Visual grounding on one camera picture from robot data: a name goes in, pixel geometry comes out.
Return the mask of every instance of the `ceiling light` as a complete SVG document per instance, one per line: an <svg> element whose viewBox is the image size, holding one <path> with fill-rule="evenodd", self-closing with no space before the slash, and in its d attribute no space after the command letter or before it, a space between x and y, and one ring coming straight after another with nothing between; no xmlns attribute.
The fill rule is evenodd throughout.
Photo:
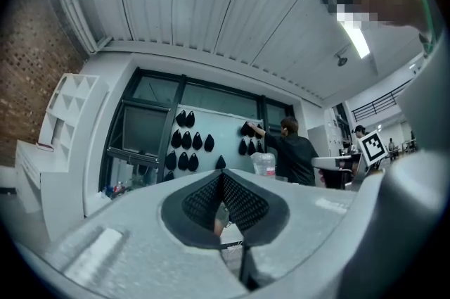
<svg viewBox="0 0 450 299"><path fill-rule="evenodd" d="M357 49L359 57L362 59L366 57L371 51L368 49L364 34L359 27L354 27L352 22L339 22L347 32L348 36L353 42L354 47Z"/></svg>

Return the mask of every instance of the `black window frame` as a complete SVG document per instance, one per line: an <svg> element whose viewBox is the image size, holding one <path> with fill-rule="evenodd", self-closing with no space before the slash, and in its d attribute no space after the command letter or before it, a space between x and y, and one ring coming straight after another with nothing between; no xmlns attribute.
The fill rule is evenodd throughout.
<svg viewBox="0 0 450 299"><path fill-rule="evenodd" d="M155 77L158 79L172 80L178 82L178 87L174 99L171 104L160 103L156 101L148 101L145 99L133 98L134 92L139 85L139 82L143 77ZM279 101L267 98L266 96L261 96L240 89L234 89L227 87L225 85L216 84L213 82L208 82L202 79L195 79L192 77L187 77L185 75L175 75L166 72L158 72L153 70L145 70L137 68L133 75L131 76L125 90L120 98L119 104L117 105L114 115L111 120L111 124L108 130L108 135L106 137L105 146L103 148L103 155L101 159L100 168L100 178L98 180L98 190L101 191L106 185L110 185L110 174L111 167L113 163L113 158L118 158L121 160L126 160L129 164L139 164L146 165L149 167L158 168L156 183L160 183L164 179L165 173L165 158L167 154L167 147L172 135L172 128L175 121L175 113L178 105L181 103L183 98L184 89L186 84L192 84L198 87L204 87L206 89L212 89L215 91L220 91L226 94L233 94L241 96L243 98L249 98L255 100L257 104L257 119L263 119L263 129L265 131L270 131L270 129L281 131L280 125L270 125L267 119L267 104L278 106L285 109L286 116L295 116L294 109L292 105L284 104ZM121 115L124 115L124 110L127 106L135 106L139 108L145 108L149 110L163 110L167 111L166 122L162 130L162 136L160 141L160 148L157 157L155 155L140 155L138 153L132 153L112 146L113 141L117 140L120 136L113 136L113 133L117 133L117 125L120 121ZM267 146L264 142L264 151L267 151Z"/></svg>

